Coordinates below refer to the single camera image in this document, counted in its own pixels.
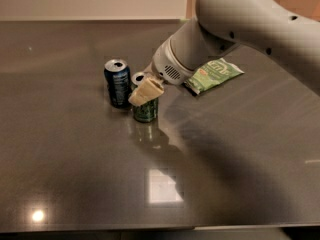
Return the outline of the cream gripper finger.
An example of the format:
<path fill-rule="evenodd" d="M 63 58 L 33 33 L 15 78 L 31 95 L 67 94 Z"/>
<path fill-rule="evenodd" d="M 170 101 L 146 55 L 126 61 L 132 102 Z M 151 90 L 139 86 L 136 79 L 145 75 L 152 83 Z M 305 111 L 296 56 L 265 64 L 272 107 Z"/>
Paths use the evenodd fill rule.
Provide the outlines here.
<path fill-rule="evenodd" d="M 134 89 L 129 102 L 134 106 L 141 106 L 160 97 L 164 93 L 162 81 L 154 77 L 147 77 Z"/>

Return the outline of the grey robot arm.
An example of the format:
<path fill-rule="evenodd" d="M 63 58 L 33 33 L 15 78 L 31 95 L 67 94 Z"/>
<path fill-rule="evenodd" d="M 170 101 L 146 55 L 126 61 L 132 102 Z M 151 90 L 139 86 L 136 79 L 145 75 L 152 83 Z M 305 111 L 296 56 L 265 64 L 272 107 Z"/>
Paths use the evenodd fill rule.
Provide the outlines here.
<path fill-rule="evenodd" d="M 320 22 L 274 0 L 196 0 L 195 16 L 157 49 L 146 68 L 150 76 L 129 102 L 140 106 L 161 96 L 165 83 L 182 84 L 240 45 L 268 56 L 313 92 L 320 90 Z"/>

